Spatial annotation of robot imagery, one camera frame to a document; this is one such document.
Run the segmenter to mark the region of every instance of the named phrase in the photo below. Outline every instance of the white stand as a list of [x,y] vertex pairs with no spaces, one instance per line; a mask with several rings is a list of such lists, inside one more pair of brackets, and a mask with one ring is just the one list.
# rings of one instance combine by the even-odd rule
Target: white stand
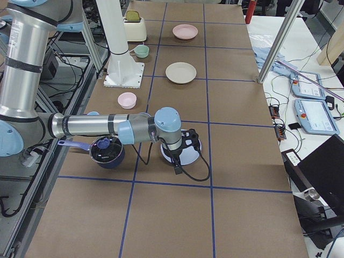
[[96,2],[111,51],[104,86],[139,88],[145,65],[136,63],[129,54],[119,1],[97,0]]

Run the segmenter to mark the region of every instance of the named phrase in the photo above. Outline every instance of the plate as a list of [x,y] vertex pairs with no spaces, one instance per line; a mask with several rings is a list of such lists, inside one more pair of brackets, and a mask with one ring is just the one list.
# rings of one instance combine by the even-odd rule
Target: plate
[[180,24],[172,32],[179,39],[193,39],[198,34],[198,29],[190,24]]
[[178,84],[191,82],[196,77],[196,69],[189,63],[172,63],[166,68],[166,76]]
[[[200,143],[200,149],[202,150],[202,143],[201,143],[201,141],[199,141],[199,143]],[[167,157],[165,155],[165,153],[163,152],[162,144],[160,145],[160,151],[161,151],[163,157],[168,162],[172,163],[171,159],[169,157]],[[191,163],[195,162],[198,159],[198,157],[199,157],[198,152],[195,151],[195,149],[192,146],[182,150],[182,154],[179,156],[179,158],[181,159],[181,165],[182,166],[188,165],[188,164],[191,164]]]

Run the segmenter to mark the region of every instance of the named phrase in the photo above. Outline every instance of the black band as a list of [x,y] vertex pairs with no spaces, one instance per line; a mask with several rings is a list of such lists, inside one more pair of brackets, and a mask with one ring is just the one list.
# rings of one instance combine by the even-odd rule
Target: black band
[[69,12],[63,19],[59,20],[59,23],[63,23],[65,20],[67,20],[70,17],[71,13],[73,12],[73,5],[74,5],[73,0],[70,0]]
[[127,49],[126,52],[123,52],[123,53],[120,53],[120,54],[116,54],[116,53],[114,53],[114,52],[111,52],[111,50],[109,50],[109,51],[110,51],[111,54],[114,54],[114,55],[124,55],[125,53],[127,53],[127,52],[129,51],[129,48]]
[[70,116],[65,116],[63,119],[62,119],[62,130],[63,130],[63,133],[65,134],[65,136],[69,137],[71,136],[70,132],[69,132],[69,129],[68,129],[68,120],[69,120]]
[[148,133],[153,143],[158,141],[154,117],[148,117]]
[[5,58],[5,65],[16,68],[16,69],[24,70],[24,71],[30,71],[32,73],[37,73],[37,74],[42,73],[42,70],[43,70],[43,66],[34,66],[33,64],[24,63],[24,62],[9,58],[8,56],[6,56]]
[[51,114],[49,119],[48,119],[48,132],[50,134],[51,137],[56,138],[56,136],[54,135],[53,132],[53,118],[54,118],[55,114]]
[[109,117],[107,118],[107,130],[109,131],[111,135],[115,135],[114,123],[113,123],[114,116],[115,116],[114,114],[110,114]]
[[18,12],[22,12],[22,13],[24,13],[26,15],[29,15],[29,16],[32,16],[32,17],[37,18],[39,20],[42,20],[43,22],[49,23],[49,24],[51,24],[51,25],[53,25],[55,27],[58,26],[58,21],[57,20],[51,19],[49,17],[41,15],[40,13],[34,12],[34,11],[30,10],[30,9],[21,7],[19,5],[8,3],[7,4],[7,8],[16,10]]
[[39,141],[41,142],[41,140],[43,140],[44,137],[45,137],[45,132],[46,132],[46,130],[45,130],[45,125],[44,125],[44,123],[43,123],[43,120],[42,120],[40,117],[38,117],[38,121],[41,123],[42,128],[43,128],[43,134],[42,134],[41,139],[39,140]]
[[34,118],[16,118],[16,117],[7,117],[0,114],[0,119],[8,122],[16,122],[16,123],[31,123],[36,122],[38,117]]

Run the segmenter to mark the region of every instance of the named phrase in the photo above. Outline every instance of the white label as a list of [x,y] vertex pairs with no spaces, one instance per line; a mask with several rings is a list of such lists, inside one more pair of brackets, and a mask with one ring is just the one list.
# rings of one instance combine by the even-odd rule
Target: white label
[[[314,82],[318,82],[317,76],[315,74],[302,73],[302,75],[306,76]],[[302,94],[320,97],[319,87],[311,83],[310,81],[306,80],[305,78],[302,78],[301,76],[299,76],[299,85],[300,92]]]
[[22,36],[22,23],[13,23],[11,28],[11,35],[9,41],[9,47],[17,48],[18,42]]
[[289,158],[291,163],[296,167],[300,163],[300,159],[296,156],[294,152],[288,152],[286,156]]
[[301,103],[305,109],[305,113],[307,114],[307,119],[310,122],[311,129],[319,131],[334,131],[322,102],[301,101]]

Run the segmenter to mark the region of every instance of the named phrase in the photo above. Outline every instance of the pot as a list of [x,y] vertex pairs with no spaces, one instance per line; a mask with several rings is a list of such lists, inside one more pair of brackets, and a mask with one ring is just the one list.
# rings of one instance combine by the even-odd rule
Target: pot
[[124,159],[123,144],[116,136],[102,136],[93,143],[60,140],[58,145],[83,149],[89,152],[92,160],[103,168],[115,168]]

